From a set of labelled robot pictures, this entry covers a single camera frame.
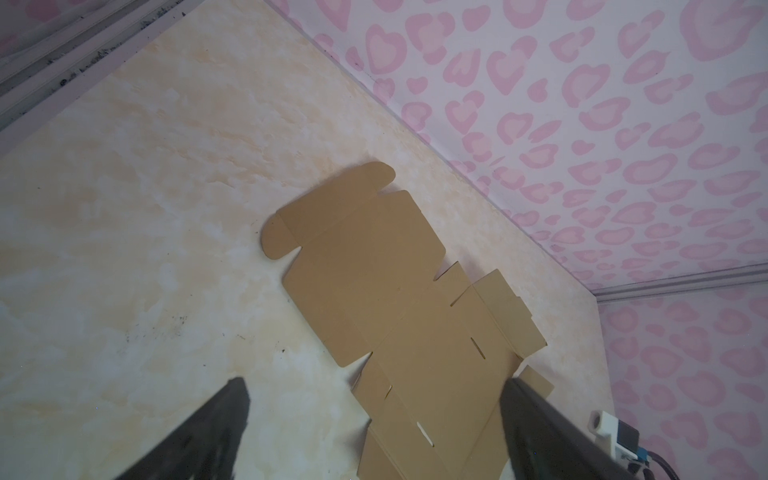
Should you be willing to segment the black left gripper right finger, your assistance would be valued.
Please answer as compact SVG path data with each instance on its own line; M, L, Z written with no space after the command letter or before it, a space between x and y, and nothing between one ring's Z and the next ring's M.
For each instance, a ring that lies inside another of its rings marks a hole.
M523 381L508 379L499 405L507 451L517 480L632 477Z

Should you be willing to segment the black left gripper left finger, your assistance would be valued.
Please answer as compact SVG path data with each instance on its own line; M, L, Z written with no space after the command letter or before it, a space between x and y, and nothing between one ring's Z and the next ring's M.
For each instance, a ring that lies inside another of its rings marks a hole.
M246 382L229 380L120 479L232 479L250 407Z

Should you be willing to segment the brown cardboard box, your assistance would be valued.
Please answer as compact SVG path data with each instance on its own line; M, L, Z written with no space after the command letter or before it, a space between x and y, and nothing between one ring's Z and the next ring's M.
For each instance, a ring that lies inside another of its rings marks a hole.
M283 286L335 362L364 361L359 478L497 479L503 385L546 340L499 271L471 281L443 266L394 178L379 161L345 170L271 216L263 252L294 255Z

